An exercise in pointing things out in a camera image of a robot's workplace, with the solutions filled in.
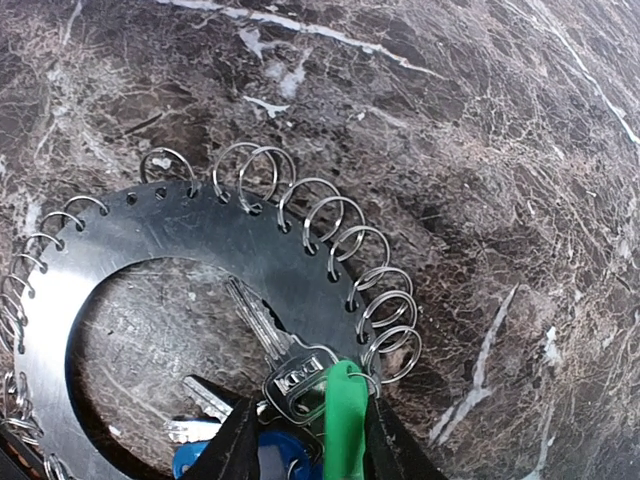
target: center hole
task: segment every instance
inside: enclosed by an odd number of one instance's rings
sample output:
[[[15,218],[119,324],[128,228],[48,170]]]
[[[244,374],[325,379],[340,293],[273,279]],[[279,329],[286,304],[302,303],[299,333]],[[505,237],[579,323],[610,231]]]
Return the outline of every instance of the center hole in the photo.
[[[200,414],[186,375],[248,395],[268,374],[226,278],[198,262],[154,260],[113,275],[85,305],[67,367],[72,401],[95,446],[134,478],[170,478],[174,446],[163,424]]]

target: green plastic tag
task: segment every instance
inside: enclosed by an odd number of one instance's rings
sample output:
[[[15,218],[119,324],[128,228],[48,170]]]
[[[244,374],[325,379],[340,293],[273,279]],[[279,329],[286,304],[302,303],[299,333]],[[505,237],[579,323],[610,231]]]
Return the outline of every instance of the green plastic tag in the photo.
[[[336,363],[327,377],[324,480],[364,480],[364,419],[369,391],[360,368]]]

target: countertop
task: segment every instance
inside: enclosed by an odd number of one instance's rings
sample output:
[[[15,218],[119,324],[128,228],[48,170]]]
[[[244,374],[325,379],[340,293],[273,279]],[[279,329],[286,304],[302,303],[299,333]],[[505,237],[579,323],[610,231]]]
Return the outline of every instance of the countertop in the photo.
[[[0,11],[3,271],[46,212],[136,183],[151,147],[204,174],[235,141],[272,144],[356,199],[413,277],[424,351],[384,394],[450,478],[640,476],[636,1]],[[246,393],[267,371],[220,275],[127,269],[74,340],[105,443],[164,472],[183,375]]]

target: metal ring plate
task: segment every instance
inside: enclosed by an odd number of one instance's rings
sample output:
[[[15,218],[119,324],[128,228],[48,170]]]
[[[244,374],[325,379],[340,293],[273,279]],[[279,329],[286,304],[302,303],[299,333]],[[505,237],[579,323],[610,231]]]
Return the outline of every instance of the metal ring plate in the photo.
[[[93,446],[69,398],[66,362],[73,325],[94,289],[119,270],[145,260],[179,257],[218,266],[246,282],[276,311],[284,327],[307,343],[331,347],[339,356],[359,359],[369,348],[359,345],[354,325],[362,309],[349,313],[345,301],[353,282],[338,265],[341,280],[327,279],[328,248],[308,256],[301,244],[302,225],[288,216],[290,233],[278,229],[277,207],[260,203],[258,216],[245,213],[233,196],[221,204],[213,185],[206,184],[194,198],[187,196],[190,182],[138,185],[101,198],[110,209],[90,205],[78,215],[86,228],[65,226],[57,235],[63,251],[50,244],[40,257],[47,273],[34,269],[29,282],[35,298],[25,293],[22,302],[25,353],[15,352],[17,372],[29,380],[34,417],[44,437],[45,454],[55,453],[75,478],[126,480]],[[156,190],[166,189],[163,199]],[[373,330],[367,326],[370,338]]]

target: silver key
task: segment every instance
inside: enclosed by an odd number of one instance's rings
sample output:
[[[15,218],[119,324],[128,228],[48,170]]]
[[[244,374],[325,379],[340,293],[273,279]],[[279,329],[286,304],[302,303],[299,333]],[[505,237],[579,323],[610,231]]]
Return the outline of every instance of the silver key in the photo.
[[[233,407],[202,385],[195,377],[189,375],[182,380],[187,396],[196,402],[208,417],[216,418],[223,423]]]
[[[324,412],[326,370],[338,357],[323,345],[306,345],[296,335],[280,331],[262,301],[244,283],[230,277],[226,286],[273,368],[263,384],[265,397],[290,422],[311,423]]]
[[[197,376],[188,376],[182,380],[187,395],[206,413],[215,418],[209,419],[185,419],[176,418],[165,424],[165,432],[176,443],[191,443],[195,441],[209,441],[220,430],[227,420],[228,414],[233,410],[229,400],[220,398],[215,392],[201,383]],[[316,436],[305,428],[291,428],[287,425],[279,412],[266,401],[261,400],[256,405],[258,421],[263,426],[271,425],[271,428],[285,431],[295,435],[308,449],[309,456],[314,463],[324,455],[324,445]]]
[[[227,291],[236,302],[240,318],[253,330],[267,352],[266,360],[271,368],[277,368],[281,358],[293,344],[291,335],[276,328],[262,300],[241,281],[229,277],[225,282]]]
[[[222,424],[214,419],[173,419],[164,424],[163,430],[175,443],[193,443],[211,440]]]

